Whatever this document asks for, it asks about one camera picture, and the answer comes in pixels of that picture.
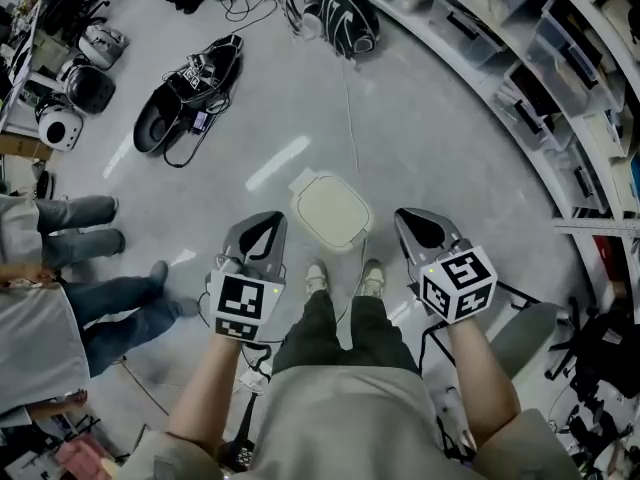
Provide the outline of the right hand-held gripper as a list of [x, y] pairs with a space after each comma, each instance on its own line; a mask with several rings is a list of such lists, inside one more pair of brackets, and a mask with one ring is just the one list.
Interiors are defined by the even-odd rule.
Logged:
[[482, 247], [472, 245], [448, 218], [423, 209], [397, 209], [394, 228], [426, 308], [449, 324], [487, 309], [497, 272]]

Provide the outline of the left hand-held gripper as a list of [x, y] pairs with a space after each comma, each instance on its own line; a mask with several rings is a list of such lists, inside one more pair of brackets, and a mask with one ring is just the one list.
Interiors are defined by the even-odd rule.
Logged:
[[207, 276], [214, 331], [262, 344], [264, 328], [285, 286], [283, 267], [287, 219], [280, 211], [254, 214], [233, 225]]

